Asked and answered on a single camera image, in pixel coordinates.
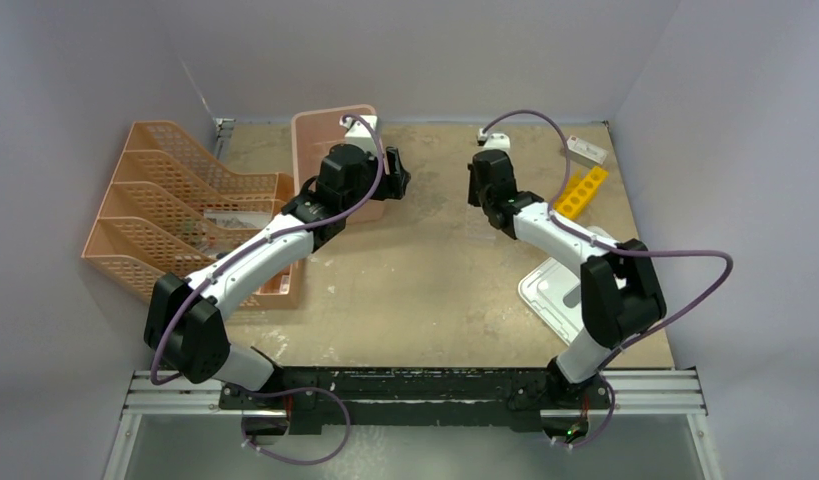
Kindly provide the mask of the white plastic tray lid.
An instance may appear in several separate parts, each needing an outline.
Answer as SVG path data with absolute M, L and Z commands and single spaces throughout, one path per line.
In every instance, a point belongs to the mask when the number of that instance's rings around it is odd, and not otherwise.
M 600 228 L 577 230 L 581 239 L 546 220 L 520 220 L 517 239 L 548 255 L 548 259 L 518 284 L 526 305 L 567 345 L 583 330 L 580 300 L 580 266 L 592 254 L 606 251 L 592 239 L 612 246 L 617 241 Z

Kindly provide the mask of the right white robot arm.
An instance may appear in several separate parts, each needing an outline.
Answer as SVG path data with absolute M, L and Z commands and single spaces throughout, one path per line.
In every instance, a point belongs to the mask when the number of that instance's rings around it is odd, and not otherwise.
M 619 243 L 597 235 L 554 212 L 540 196 L 519 190 L 502 150 L 475 154 L 468 170 L 469 204 L 480 208 L 493 228 L 544 251 L 579 281 L 583 328 L 547 367 L 549 399 L 569 407 L 624 341 L 665 317 L 650 253 L 637 239 Z

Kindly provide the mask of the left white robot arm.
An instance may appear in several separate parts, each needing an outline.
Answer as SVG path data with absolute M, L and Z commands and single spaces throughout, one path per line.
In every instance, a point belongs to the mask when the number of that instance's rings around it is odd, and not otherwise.
M 152 289 L 143 338 L 154 351 L 151 381 L 165 384 L 162 365 L 194 384 L 215 379 L 244 388 L 257 408 L 282 399 L 278 365 L 254 348 L 233 344 L 225 322 L 268 280 L 306 259 L 342 232 L 369 201 L 399 200 L 411 180 L 400 153 L 377 154 L 336 144 L 269 224 L 210 265 L 180 277 L 166 273 Z

